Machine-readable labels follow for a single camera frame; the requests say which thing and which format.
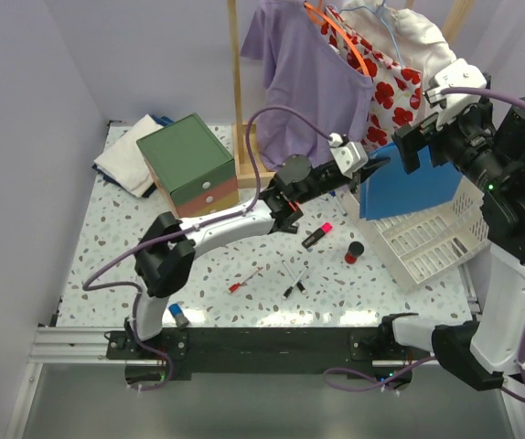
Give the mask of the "blue document folder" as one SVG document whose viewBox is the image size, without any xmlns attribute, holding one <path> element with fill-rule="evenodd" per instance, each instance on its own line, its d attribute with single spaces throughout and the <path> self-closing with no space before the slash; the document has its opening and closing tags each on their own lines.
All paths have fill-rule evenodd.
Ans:
<svg viewBox="0 0 525 439">
<path fill-rule="evenodd" d="M 433 166 L 427 147 L 419 151 L 420 167 L 411 174 L 404 171 L 399 150 L 388 144 L 369 153 L 371 159 L 388 157 L 359 190 L 359 216 L 380 220 L 414 213 L 444 204 L 453 199 L 462 175 L 446 163 Z"/>
</svg>

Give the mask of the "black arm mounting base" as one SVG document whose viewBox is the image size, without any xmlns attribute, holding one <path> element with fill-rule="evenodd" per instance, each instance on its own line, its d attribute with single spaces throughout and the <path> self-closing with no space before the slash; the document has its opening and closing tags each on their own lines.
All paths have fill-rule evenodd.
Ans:
<svg viewBox="0 0 525 439">
<path fill-rule="evenodd" d="M 199 373 L 321 374 L 333 367 L 372 374 L 379 361 L 429 356 L 380 342 L 376 327 L 170 327 L 147 345 L 169 355 L 175 380 Z"/>
</svg>

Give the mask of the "three-drawer desk organizer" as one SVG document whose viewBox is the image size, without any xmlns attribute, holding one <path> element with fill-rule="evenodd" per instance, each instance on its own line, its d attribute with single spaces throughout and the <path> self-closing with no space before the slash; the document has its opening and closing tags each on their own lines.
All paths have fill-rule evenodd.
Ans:
<svg viewBox="0 0 525 439">
<path fill-rule="evenodd" d="M 239 203 L 233 156 L 197 114 L 136 143 L 177 217 L 208 215 Z"/>
</svg>

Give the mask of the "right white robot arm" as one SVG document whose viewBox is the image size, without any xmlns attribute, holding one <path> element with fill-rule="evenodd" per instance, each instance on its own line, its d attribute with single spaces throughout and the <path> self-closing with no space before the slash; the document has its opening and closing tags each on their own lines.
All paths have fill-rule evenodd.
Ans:
<svg viewBox="0 0 525 439">
<path fill-rule="evenodd" d="M 398 359 L 409 347 L 429 351 L 478 391 L 499 388 L 506 378 L 525 385 L 525 98 L 500 126 L 491 116 L 484 100 L 443 126 L 429 117 L 393 136 L 406 172 L 418 169 L 418 154 L 428 148 L 434 165 L 453 165 L 482 192 L 491 267 L 481 320 L 449 325 L 403 313 L 385 316 L 377 337 L 383 357 Z"/>
</svg>

